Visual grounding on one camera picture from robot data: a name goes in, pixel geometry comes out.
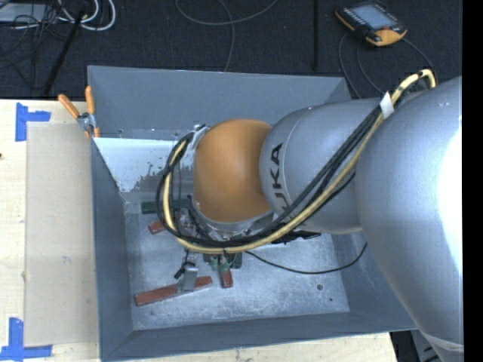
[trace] white cable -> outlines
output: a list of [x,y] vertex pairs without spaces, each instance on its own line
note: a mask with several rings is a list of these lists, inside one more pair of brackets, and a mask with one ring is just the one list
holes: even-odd
[[[97,16],[97,13],[99,12],[99,3],[97,0],[94,0],[95,4],[96,4],[96,11],[94,12],[94,14],[89,17],[88,19],[84,19],[81,21],[81,27],[84,28],[84,29],[88,29],[89,31],[106,31],[107,29],[111,28],[113,25],[114,25],[114,22],[115,22],[115,5],[114,5],[114,2],[112,0],[107,0],[109,2],[109,6],[111,7],[111,11],[112,11],[112,17],[111,17],[111,20],[109,21],[109,23],[103,27],[92,27],[92,26],[87,26],[85,25],[84,23],[88,22],[88,21],[91,21],[93,20],[96,16]],[[74,23],[75,20],[74,20],[74,17],[72,17],[72,15],[69,14],[69,12],[67,12],[67,9],[65,8],[62,8],[62,12],[66,14],[66,16],[69,18],[69,21],[70,23]]]
[[[65,17],[59,17],[59,20],[68,21],[70,23],[74,23],[75,22],[75,18],[68,12],[67,9],[64,8],[63,3],[62,3],[62,0],[57,0],[57,2],[62,7],[62,12],[67,16],[67,19]],[[92,14],[91,17],[88,17],[86,19],[81,20],[81,23],[87,23],[87,22],[89,22],[89,21],[91,21],[91,20],[93,20],[93,19],[96,18],[97,14],[99,13],[99,2],[98,2],[98,0],[94,0],[94,4],[96,5],[95,12]]]

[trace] orange device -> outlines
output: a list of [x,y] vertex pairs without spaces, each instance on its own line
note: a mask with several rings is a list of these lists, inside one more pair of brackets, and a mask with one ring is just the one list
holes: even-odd
[[335,16],[356,37],[378,47],[396,43],[408,29],[377,0],[338,7]]

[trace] black carpet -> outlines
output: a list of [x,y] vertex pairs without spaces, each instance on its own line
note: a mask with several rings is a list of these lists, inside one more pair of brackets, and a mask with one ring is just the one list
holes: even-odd
[[[52,5],[56,0],[15,1]],[[111,11],[106,0],[99,1],[98,19],[105,25]],[[88,65],[345,75],[354,97],[378,97],[379,90],[392,90],[423,67],[433,66],[440,83],[462,73],[462,0],[380,0],[406,25],[405,39],[419,51],[406,41],[375,48],[352,36],[344,37],[341,44],[347,31],[334,16],[335,7],[365,0],[317,0],[317,26],[315,0],[277,0],[248,20],[243,19],[274,0],[178,0],[179,9],[194,19],[226,22],[231,15],[238,21],[216,26],[188,20],[178,11],[176,0],[113,1],[114,26],[103,32],[79,30],[50,97],[65,93],[82,99]],[[80,2],[63,0],[72,15]],[[42,97],[71,28],[61,21],[32,29],[12,29],[11,23],[2,23],[0,97]]]

